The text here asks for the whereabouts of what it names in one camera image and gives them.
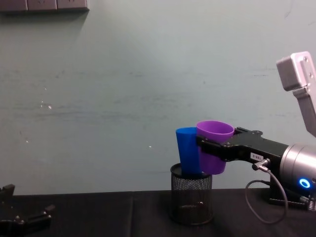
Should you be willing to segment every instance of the mesh pencil holder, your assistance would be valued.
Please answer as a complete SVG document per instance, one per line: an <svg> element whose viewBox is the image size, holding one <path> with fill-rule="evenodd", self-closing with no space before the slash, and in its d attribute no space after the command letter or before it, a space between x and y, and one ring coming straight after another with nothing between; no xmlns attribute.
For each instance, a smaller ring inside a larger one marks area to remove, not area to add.
<svg viewBox="0 0 316 237"><path fill-rule="evenodd" d="M212 176L183 174L180 163L172 166L170 171L172 220L184 225L202 225L211 221Z"/></svg>

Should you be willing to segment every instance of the light blue wall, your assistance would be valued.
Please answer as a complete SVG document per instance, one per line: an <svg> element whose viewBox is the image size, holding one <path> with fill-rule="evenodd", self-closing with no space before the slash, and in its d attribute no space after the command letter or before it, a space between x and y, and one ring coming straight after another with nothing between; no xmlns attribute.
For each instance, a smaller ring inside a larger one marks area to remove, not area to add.
<svg viewBox="0 0 316 237"><path fill-rule="evenodd" d="M91 0L88 14L1 17L1 184L18 194L169 189L174 130L203 119L314 143L275 62L316 57L315 8ZM256 178L267 176L236 161L213 187Z"/></svg>

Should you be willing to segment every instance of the wall socket panel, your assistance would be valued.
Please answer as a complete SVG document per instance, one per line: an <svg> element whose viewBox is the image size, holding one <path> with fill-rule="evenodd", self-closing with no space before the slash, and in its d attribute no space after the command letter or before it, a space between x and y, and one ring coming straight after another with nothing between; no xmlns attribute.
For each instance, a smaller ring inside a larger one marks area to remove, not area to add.
<svg viewBox="0 0 316 237"><path fill-rule="evenodd" d="M57 0L58 10L89 10L89 0Z"/></svg>
<svg viewBox="0 0 316 237"><path fill-rule="evenodd" d="M27 10L26 0L0 0L0 12L24 12Z"/></svg>
<svg viewBox="0 0 316 237"><path fill-rule="evenodd" d="M27 0L28 11L57 11L56 0Z"/></svg>

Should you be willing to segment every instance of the black tablecloth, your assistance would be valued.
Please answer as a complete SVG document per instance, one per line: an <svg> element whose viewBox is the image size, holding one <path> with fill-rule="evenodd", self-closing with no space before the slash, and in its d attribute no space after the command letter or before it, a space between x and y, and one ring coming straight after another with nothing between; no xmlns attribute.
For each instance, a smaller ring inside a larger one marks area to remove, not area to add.
<svg viewBox="0 0 316 237"><path fill-rule="evenodd" d="M264 201L267 189L253 189L250 200L266 219L282 206ZM169 191L16 196L26 213L56 206L50 230L31 237L309 237L316 236L316 213L290 209L276 225L262 224L246 205L244 189L213 190L214 219L203 226L182 226L168 216Z"/></svg>

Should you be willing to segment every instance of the cable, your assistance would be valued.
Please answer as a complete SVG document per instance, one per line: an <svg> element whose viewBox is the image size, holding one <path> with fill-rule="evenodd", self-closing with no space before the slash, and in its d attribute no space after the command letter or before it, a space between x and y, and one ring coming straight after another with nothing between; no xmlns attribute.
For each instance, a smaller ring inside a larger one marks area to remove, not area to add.
<svg viewBox="0 0 316 237"><path fill-rule="evenodd" d="M250 186L251 184L253 184L253 183L264 183L264 184L267 184L267 185L268 185L268 182L267 182L267 181L264 181L264 180L253 180L253 181L249 182L249 183L247 184L246 188L245 188L245 198L246 198L246 202L247 202L247 204L248 204L250 210L252 211L252 213L253 213L261 222L263 222L263 223L265 223L265 224L268 224L268 225L272 225L272 224L279 223L280 221L282 221L282 220L285 218L285 216L286 216L286 214L287 214L287 211L288 211L288 201L287 201L287 197L286 197L286 193L285 193L285 191L284 191L284 188L282 187L282 185L281 185L281 183L279 182L279 180L275 177L274 174L271 173L270 170L267 170L266 172L267 172L268 174L270 174L270 176L274 179L274 181L276 182L276 184L277 184L278 187L280 188L280 191L281 191L281 193L282 193L282 195L283 195L284 203L285 203L285 204L284 204L284 212L283 212L282 216L281 216L279 219L275 220L275 221L266 221L266 220L262 219L262 218L258 215L258 213L257 213L257 212L252 208L252 206L250 205L250 202L249 202L248 196L247 196L247 191L248 191L248 189L249 189L249 186Z"/></svg>

